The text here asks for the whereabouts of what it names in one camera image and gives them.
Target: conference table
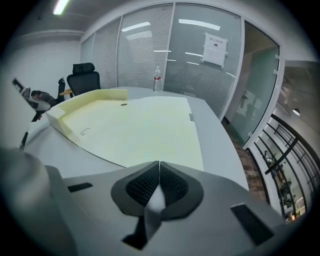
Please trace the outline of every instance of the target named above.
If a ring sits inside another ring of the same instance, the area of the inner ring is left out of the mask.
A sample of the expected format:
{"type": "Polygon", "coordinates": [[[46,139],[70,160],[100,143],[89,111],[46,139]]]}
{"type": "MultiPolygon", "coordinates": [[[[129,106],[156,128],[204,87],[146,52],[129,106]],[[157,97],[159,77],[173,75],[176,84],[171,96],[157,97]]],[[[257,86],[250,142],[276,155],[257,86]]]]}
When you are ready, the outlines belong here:
{"type": "MultiPolygon", "coordinates": [[[[121,86],[117,89],[126,89],[128,100],[153,96],[186,98],[196,126],[204,171],[228,178],[249,190],[236,149],[205,100],[167,91],[153,91],[150,88],[121,86]]],[[[124,168],[85,151],[48,123],[36,134],[31,135],[32,138],[27,141],[24,151],[40,159],[43,164],[58,168],[62,178],[100,174],[124,168]]]]}

